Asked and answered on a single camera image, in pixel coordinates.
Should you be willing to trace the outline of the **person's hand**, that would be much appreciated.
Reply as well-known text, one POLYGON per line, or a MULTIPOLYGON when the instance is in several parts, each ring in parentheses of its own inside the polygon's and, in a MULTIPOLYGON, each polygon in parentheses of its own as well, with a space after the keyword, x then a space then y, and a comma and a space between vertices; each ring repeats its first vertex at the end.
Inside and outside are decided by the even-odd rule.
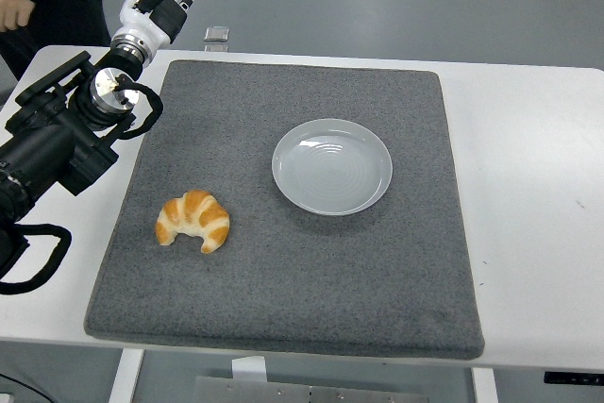
POLYGON ((0 26, 2 32, 28 25, 36 4, 31 0, 0 0, 0 26))

